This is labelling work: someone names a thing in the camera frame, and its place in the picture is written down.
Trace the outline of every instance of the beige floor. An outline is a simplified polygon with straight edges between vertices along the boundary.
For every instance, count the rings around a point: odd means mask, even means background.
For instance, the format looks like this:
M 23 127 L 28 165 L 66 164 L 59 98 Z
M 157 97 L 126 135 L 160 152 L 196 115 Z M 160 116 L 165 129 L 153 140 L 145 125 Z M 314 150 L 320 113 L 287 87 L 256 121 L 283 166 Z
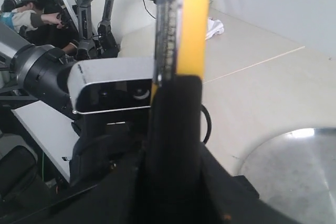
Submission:
M 203 103 L 208 148 L 233 175 L 260 143 L 294 129 L 336 126 L 336 59 L 211 9 L 224 34 L 207 41 Z M 154 25 L 122 42 L 122 53 L 153 54 Z M 203 134 L 205 120 L 202 120 Z

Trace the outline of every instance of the person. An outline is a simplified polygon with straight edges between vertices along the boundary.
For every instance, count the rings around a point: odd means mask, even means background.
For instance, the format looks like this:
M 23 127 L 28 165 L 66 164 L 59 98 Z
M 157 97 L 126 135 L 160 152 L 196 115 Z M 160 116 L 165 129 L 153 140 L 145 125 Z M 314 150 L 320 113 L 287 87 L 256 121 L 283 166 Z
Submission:
M 60 8 L 54 3 L 46 4 L 44 14 L 60 12 Z M 74 26 L 63 27 L 63 29 L 57 29 L 56 26 L 41 26 L 37 30 L 28 32 L 27 40 L 36 46 L 52 45 L 62 49 L 67 55 L 75 56 L 79 45 L 79 34 Z
M 22 27 L 26 27 L 26 31 L 36 30 L 43 25 L 57 25 L 57 28 L 62 28 L 59 14 L 43 14 L 43 9 L 41 3 L 25 2 L 11 12 L 1 13 L 0 21 L 17 33 L 20 32 Z

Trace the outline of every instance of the white cloth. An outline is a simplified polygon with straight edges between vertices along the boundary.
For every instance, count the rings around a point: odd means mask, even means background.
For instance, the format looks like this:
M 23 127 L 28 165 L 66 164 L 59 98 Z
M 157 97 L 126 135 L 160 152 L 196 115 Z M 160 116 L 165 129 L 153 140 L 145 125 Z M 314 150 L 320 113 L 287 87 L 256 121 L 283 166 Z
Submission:
M 224 25 L 219 19 L 212 20 L 211 18 L 208 18 L 208 30 L 206 33 L 205 40 L 212 38 L 214 35 L 220 35 L 223 32 L 224 32 Z

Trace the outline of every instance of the floor seam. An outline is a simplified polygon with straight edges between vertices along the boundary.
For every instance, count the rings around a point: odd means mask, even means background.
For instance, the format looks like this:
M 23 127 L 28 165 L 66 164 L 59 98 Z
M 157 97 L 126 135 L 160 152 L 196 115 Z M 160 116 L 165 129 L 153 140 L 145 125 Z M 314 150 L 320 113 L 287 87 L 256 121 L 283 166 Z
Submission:
M 258 65 L 260 65 L 260 64 L 263 64 L 263 63 L 269 62 L 269 61 L 271 61 L 271 60 L 275 60 L 275 59 L 277 59 L 277 58 L 280 58 L 280 57 L 282 57 L 282 56 L 285 56 L 285 55 L 291 54 L 292 52 L 296 52 L 296 51 L 299 51 L 299 50 L 301 50 L 301 49 L 305 49 L 305 48 L 306 48 L 305 46 L 302 46 L 302 47 L 296 48 L 296 49 L 294 49 L 294 50 L 291 50 L 291 51 L 285 52 L 285 53 L 283 53 L 283 54 L 280 54 L 280 55 L 274 56 L 274 57 L 272 57 L 272 58 L 269 58 L 269 59 L 267 59 L 267 60 L 263 60 L 263 61 L 261 61 L 261 62 L 255 63 L 255 64 L 253 64 L 253 65 L 250 65 L 250 66 L 248 66 L 248 67 L 244 67 L 244 68 L 242 68 L 242 69 L 239 69 L 239 70 L 233 71 L 233 72 L 231 72 L 231 73 L 225 74 L 225 75 L 223 75 L 223 76 L 217 77 L 217 78 L 215 78 L 215 79 L 213 79 L 213 80 L 210 80 L 210 81 L 205 81 L 203 84 L 207 84 L 207 83 L 209 83 L 209 82 L 213 82 L 213 81 L 219 80 L 219 79 L 221 79 L 221 78 L 224 78 L 224 77 L 230 76 L 230 75 L 232 75 L 232 74 L 235 74 L 235 73 L 238 73 L 238 72 L 244 71 L 244 70 L 246 70 L 246 69 L 249 69 L 249 68 L 252 68 L 252 67 L 258 66 Z

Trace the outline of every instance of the green wire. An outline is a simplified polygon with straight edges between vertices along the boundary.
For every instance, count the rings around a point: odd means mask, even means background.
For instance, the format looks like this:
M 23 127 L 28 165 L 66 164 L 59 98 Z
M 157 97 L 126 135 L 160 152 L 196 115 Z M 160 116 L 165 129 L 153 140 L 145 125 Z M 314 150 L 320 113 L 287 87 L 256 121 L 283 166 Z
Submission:
M 42 152 L 42 181 L 44 182 L 44 152 Z

